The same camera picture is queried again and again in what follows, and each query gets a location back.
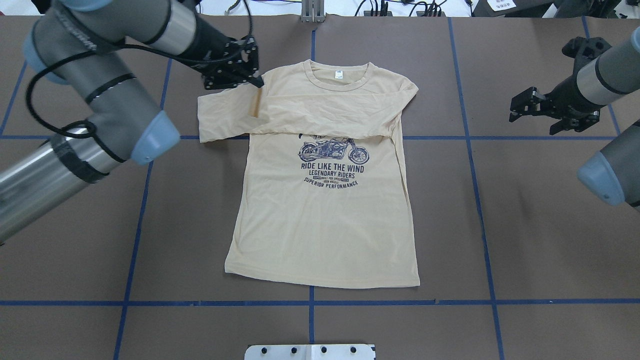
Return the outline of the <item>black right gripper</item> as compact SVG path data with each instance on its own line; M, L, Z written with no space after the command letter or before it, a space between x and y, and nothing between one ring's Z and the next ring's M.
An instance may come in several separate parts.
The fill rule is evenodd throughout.
M509 122L523 116L548 116L558 119L550 126L549 135L574 131L581 133L601 119L600 107L583 96L575 75L569 76L546 95L530 87L510 100Z

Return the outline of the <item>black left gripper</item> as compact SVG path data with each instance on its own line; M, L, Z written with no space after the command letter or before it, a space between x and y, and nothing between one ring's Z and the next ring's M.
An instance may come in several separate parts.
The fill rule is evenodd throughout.
M201 64L199 72L206 91L234 89L244 84L259 89L265 86L259 73L259 46L254 37L229 41L217 57L209 51Z

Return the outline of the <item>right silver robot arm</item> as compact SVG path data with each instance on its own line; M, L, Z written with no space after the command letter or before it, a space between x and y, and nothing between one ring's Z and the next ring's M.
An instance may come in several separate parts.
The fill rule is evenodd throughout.
M571 75L550 92L524 89L510 100L509 121L525 116L555 119L551 136L583 132L599 123L601 112L640 88L640 30L635 28L620 44L604 38L576 37L562 47L573 60ZM597 151L577 171L577 178L597 198L613 207L640 203L640 128L634 121Z

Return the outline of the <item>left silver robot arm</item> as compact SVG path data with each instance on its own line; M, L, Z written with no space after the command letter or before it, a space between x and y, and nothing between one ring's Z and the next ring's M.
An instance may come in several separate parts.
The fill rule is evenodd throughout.
M201 73L208 90L261 88L253 18L236 39L197 13L196 0L53 0L23 42L35 71L25 91L32 118L52 132L1 173L1 241L132 160L145 165L178 144L166 112L117 54L147 51ZM91 109L63 127L36 112L41 79L70 85Z

